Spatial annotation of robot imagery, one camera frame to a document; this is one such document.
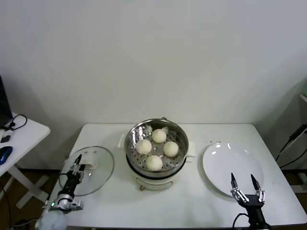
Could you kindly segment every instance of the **metal bowl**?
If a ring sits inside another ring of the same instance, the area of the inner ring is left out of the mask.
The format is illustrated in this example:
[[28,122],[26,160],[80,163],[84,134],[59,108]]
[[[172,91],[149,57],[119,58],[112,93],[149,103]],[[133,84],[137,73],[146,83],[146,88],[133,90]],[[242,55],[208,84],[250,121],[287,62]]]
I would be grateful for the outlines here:
[[[152,132],[159,128],[168,130],[166,141],[161,144],[152,140]],[[152,144],[152,150],[147,155],[140,155],[136,151],[136,143],[142,139],[147,139]],[[168,141],[173,141],[179,146],[179,153],[174,158],[167,157],[163,152],[163,145]],[[125,139],[125,152],[130,167],[149,179],[164,179],[177,173],[186,161],[188,148],[189,141],[186,133],[179,125],[166,118],[150,119],[137,124],[130,130]],[[163,167],[160,171],[153,172],[147,169],[146,160],[151,155],[157,155],[161,158]]]

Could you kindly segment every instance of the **computer mouse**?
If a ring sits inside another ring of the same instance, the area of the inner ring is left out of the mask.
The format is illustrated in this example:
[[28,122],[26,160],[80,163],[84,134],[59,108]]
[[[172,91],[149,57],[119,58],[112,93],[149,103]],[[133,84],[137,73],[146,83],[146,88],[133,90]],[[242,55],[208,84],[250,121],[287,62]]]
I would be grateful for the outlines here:
[[12,151],[13,151],[12,146],[5,146],[0,149],[0,165],[6,162]]

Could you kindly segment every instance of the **white desk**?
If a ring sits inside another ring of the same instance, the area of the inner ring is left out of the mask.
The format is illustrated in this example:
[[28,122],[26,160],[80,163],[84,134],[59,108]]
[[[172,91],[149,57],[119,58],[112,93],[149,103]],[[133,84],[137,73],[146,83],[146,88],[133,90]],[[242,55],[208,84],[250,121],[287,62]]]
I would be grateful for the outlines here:
[[[212,142],[244,143],[260,162],[265,175],[266,221],[274,225],[307,223],[307,216],[252,125],[180,125],[195,142],[196,158],[186,163],[178,181],[164,191],[140,191],[130,175],[124,150],[118,148],[131,124],[87,124],[71,153],[87,146],[104,146],[114,155],[109,181],[93,194],[81,197],[84,209],[67,215],[69,226],[104,228],[230,228],[236,215],[245,212],[232,198],[220,194],[205,178],[200,159]],[[51,201],[59,191],[57,183]],[[249,226],[240,217],[236,227]]]
[[[23,117],[16,118],[14,121],[16,123],[15,127],[22,125],[24,121],[25,119]],[[0,143],[0,148],[4,146],[13,147],[13,152],[10,154],[6,162],[3,165],[0,165],[0,176],[6,171],[12,175],[4,189],[7,190],[9,188],[14,178],[29,189],[29,192],[17,203],[16,206],[18,208],[22,208],[32,196],[35,196],[43,202],[45,202],[48,197],[47,193],[38,189],[48,180],[47,176],[43,176],[36,184],[33,184],[14,165],[49,133],[50,129],[47,126],[28,119],[28,122],[24,127],[13,132],[9,142]]]

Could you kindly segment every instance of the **glass lid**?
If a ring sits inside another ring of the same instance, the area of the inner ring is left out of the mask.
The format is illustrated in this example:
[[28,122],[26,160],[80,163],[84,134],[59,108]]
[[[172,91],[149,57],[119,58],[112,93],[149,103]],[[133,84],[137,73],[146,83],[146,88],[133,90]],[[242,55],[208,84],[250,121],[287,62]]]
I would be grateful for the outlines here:
[[[80,154],[82,155],[80,164],[85,164],[85,169],[82,182],[75,189],[75,196],[85,196],[97,191],[108,181],[114,170],[112,153],[104,147],[92,146],[80,149],[68,157],[61,174],[70,170]],[[66,181],[66,175],[59,176],[61,188],[64,187]]]

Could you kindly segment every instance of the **steamed bun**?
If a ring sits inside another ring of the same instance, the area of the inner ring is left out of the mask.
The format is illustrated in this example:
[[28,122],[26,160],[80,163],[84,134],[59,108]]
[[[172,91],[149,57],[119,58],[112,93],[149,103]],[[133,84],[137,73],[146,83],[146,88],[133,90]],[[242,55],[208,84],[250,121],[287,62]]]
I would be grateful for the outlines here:
[[158,156],[150,156],[147,158],[146,167],[151,171],[159,171],[163,167],[163,162]]
[[166,140],[166,133],[162,129],[156,129],[152,134],[155,143],[162,143]]
[[139,140],[136,143],[136,150],[141,155],[148,154],[152,150],[152,144],[149,140]]
[[167,157],[175,157],[178,155],[179,146],[177,143],[169,141],[163,146],[163,151]]

